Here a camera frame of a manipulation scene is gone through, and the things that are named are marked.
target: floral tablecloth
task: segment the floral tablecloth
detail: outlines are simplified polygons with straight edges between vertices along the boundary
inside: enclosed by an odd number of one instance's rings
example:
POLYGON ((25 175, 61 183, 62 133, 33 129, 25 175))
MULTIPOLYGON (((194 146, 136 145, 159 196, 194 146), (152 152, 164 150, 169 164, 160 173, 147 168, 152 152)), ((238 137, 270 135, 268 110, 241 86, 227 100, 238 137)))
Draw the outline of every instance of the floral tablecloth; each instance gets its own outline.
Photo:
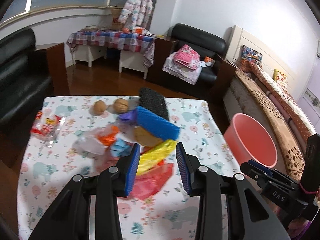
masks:
MULTIPOLYGON (((105 156, 82 150, 77 139, 84 131, 115 122, 117 115, 105 112, 93 116, 89 109, 96 100, 113 104, 116 96, 73 96, 46 98, 43 111, 66 116, 59 138, 52 148, 31 136, 21 165, 18 184, 19 238, 27 240, 36 224, 66 183, 76 174, 95 176, 105 169, 105 156)), ((138 97, 129 100, 130 108, 138 97)), ((218 174, 233 176, 239 165, 212 119, 205 101, 166 98, 172 123, 179 126, 180 138, 187 153, 196 155, 201 164, 218 174)), ((134 142, 132 128, 120 125, 120 137, 134 142)), ((175 163, 172 177, 153 197, 144 201, 118 199, 123 239, 182 240, 194 239, 199 198, 190 198, 183 190, 175 152, 167 162, 175 163)), ((94 203, 90 211, 90 239, 94 239, 94 203)), ((224 221, 224 233, 227 226, 224 221)))

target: small table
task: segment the small table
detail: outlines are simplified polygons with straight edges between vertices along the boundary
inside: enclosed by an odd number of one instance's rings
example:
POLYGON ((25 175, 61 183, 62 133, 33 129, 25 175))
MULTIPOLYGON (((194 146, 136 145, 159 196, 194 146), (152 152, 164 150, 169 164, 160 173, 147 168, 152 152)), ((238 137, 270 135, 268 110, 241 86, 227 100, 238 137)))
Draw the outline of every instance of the small table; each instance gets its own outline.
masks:
POLYGON ((147 76, 148 67, 153 64, 155 36, 146 36, 137 33, 123 33, 121 31, 94 31, 75 32, 70 34, 67 45, 72 52, 72 61, 87 61, 92 66, 92 61, 106 55, 107 48, 121 50, 119 72, 122 68, 130 68, 145 73, 147 76), (146 57, 148 66, 144 66, 143 59, 146 57))
MULTIPOLYGON (((18 183, 18 222, 20 240, 27 240, 36 224, 66 183, 76 174, 95 176, 105 169, 105 156, 83 151, 77 139, 84 131, 114 122, 116 114, 93 116, 89 109, 96 100, 113 104, 116 96, 70 96, 46 98, 43 111, 66 116, 57 143, 43 147, 31 136, 26 148, 18 183)), ((121 97, 134 108, 139 97, 121 97)), ((233 176, 240 168, 212 119, 205 101, 166 98, 170 120, 181 128, 178 141, 188 154, 196 155, 202 165, 218 174, 233 176)), ((132 127, 120 125, 120 136, 134 142, 132 127)), ((190 198, 183 190, 173 151, 167 157, 174 171, 163 188, 143 201, 118 199, 118 211, 124 239, 194 239, 199 198, 190 198)), ((90 239, 94 239, 94 204, 90 208, 90 239)))

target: black sponge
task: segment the black sponge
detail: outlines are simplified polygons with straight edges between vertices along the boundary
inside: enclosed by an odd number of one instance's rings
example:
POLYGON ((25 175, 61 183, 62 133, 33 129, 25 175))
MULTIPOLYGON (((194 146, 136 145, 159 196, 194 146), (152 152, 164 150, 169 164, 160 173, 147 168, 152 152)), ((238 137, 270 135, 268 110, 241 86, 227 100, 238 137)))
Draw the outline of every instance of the black sponge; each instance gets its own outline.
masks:
POLYGON ((140 88, 139 96, 140 106, 169 121, 168 109, 163 95, 150 88, 140 88))

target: wooden cabinet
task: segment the wooden cabinet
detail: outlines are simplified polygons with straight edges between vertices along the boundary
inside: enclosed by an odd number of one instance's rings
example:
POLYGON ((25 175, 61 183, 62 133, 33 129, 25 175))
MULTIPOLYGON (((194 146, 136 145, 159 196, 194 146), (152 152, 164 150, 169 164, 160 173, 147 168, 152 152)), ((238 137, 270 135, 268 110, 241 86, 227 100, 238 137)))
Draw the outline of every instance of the wooden cabinet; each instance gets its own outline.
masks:
POLYGON ((233 76, 235 75, 236 66, 228 60, 225 60, 217 55, 220 61, 217 80, 210 89, 213 103, 222 103, 224 95, 230 87, 233 76))
POLYGON ((30 53, 28 56, 31 64, 47 66, 52 78, 55 96, 70 95, 64 56, 64 43, 38 45, 33 53, 30 53))
POLYGON ((162 67, 167 57, 173 52, 178 40, 171 37, 157 38, 155 43, 154 64, 148 70, 147 81, 163 85, 166 72, 162 67))

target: folded cloth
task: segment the folded cloth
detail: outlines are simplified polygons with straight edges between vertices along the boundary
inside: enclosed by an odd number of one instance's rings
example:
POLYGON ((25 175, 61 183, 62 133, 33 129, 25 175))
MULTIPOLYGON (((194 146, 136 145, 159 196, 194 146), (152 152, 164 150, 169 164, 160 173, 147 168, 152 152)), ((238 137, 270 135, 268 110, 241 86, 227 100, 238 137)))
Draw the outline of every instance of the folded cloth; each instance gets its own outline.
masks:
POLYGON ((179 66, 196 69, 200 55, 187 44, 183 45, 173 56, 173 62, 179 66))
POLYGON ((172 53, 166 59, 164 66, 162 67, 162 70, 168 72, 173 76, 179 77, 180 79, 192 85, 196 84, 202 70, 201 65, 199 64, 195 70, 186 67, 181 67, 173 62, 173 57, 175 54, 176 52, 172 53))

